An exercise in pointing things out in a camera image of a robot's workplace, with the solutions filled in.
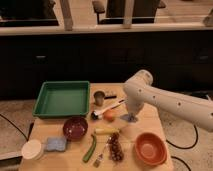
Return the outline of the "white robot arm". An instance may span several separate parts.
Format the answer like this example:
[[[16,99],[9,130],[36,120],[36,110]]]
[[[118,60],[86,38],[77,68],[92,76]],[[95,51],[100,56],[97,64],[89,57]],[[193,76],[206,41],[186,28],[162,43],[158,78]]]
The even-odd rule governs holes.
[[[213,101],[152,86],[153,76],[139,70],[123,84],[126,108],[135,117],[145,103],[161,108],[200,128],[213,132]]]

